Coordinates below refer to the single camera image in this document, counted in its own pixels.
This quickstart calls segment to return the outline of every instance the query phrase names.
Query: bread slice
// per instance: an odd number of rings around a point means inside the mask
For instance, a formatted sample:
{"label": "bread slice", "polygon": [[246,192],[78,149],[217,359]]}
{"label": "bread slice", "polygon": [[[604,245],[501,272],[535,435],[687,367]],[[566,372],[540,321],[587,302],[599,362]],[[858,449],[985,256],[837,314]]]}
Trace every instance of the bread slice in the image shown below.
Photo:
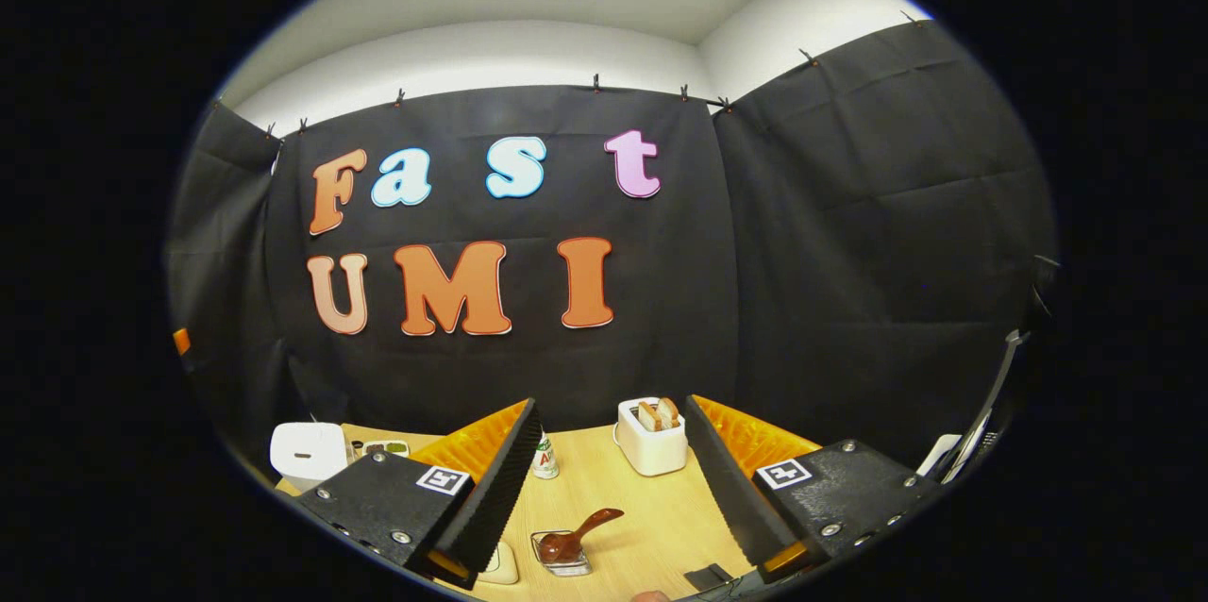
{"label": "bread slice", "polygon": [[675,407],[675,403],[666,396],[658,400],[658,406],[655,407],[655,413],[658,416],[658,421],[663,424],[662,429],[669,430],[678,428],[680,426],[679,421],[679,409]]}
{"label": "bread slice", "polygon": [[661,432],[663,429],[663,421],[661,421],[655,409],[645,401],[638,403],[638,422],[641,423],[641,427],[646,428],[646,432]]}

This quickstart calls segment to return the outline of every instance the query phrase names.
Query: bottle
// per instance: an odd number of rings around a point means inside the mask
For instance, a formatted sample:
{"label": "bottle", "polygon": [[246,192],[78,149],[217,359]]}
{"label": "bottle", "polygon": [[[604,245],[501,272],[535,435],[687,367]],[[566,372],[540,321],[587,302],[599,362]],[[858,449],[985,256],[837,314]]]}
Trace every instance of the bottle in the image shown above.
{"label": "bottle", "polygon": [[541,441],[536,445],[536,453],[533,455],[533,474],[544,480],[552,480],[558,476],[558,459],[553,457],[553,445],[550,438],[541,430]]}

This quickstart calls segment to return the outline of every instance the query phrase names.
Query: white container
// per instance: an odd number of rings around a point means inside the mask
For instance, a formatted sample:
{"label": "white container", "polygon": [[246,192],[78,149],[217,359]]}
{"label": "white container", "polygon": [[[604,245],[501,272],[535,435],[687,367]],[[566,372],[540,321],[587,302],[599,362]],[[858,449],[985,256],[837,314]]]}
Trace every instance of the white container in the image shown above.
{"label": "white container", "polygon": [[273,430],[268,461],[304,493],[347,468],[353,445],[335,423],[281,423]]}
{"label": "white container", "polygon": [[684,434],[687,421],[680,416],[678,428],[652,433],[638,421],[635,411],[641,401],[655,406],[658,398],[639,396],[617,404],[612,440],[640,475],[649,477],[681,469],[687,464],[687,436]]}

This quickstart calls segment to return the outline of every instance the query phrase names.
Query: black fabric backdrop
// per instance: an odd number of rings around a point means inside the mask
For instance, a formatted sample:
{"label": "black fabric backdrop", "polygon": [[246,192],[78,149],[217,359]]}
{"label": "black fabric backdrop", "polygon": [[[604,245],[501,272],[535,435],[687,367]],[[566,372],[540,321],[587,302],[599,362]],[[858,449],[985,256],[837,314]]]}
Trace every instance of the black fabric backdrop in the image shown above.
{"label": "black fabric backdrop", "polygon": [[[970,423],[1029,301],[1032,256],[1055,256],[1047,190],[1022,125],[936,24],[818,63],[712,121],[678,95],[538,86],[383,104],[277,143],[219,106],[168,245],[173,314],[219,428],[272,474],[272,427],[312,413],[441,434],[534,396],[559,430],[605,424],[631,396],[699,393],[918,464]],[[631,129],[658,147],[651,198],[622,193],[604,151]],[[545,143],[544,181],[496,199],[486,154],[513,135]],[[431,193],[379,208],[378,163],[406,147],[431,157]],[[358,149],[343,222],[312,237],[312,172]],[[575,237],[612,244],[602,328],[561,324],[557,245]],[[405,335],[394,251],[429,245],[453,274],[475,241],[507,248],[510,334]],[[368,257],[368,324],[352,336],[320,322],[306,268],[350,253]],[[338,267],[332,290],[347,311]]]}
{"label": "black fabric backdrop", "polygon": [[[631,198],[618,189],[609,139],[638,129],[657,146],[646,174],[661,189]],[[486,156],[505,137],[541,138],[544,183],[524,198],[494,198]],[[341,207],[343,222],[309,235],[315,167],[364,149]],[[418,206],[373,204],[378,164],[406,147],[428,151],[431,193]],[[324,421],[443,434],[527,396],[547,430],[616,421],[616,404],[699,392],[733,398],[737,300],[733,225],[716,139],[703,103],[638,92],[539,86],[467,91],[365,109],[285,138],[268,198],[271,305],[291,348],[290,370]],[[567,266],[559,242],[600,237],[610,324],[562,326]],[[453,274],[466,244],[507,249],[499,267],[501,336],[401,331],[406,307],[394,253],[431,248]],[[306,261],[368,257],[368,324],[358,335],[327,329],[315,311]],[[332,274],[347,312],[345,274]]]}
{"label": "black fabric backdrop", "polygon": [[856,39],[714,117],[738,251],[736,405],[917,465],[970,426],[1056,257],[1022,123],[934,22]]}

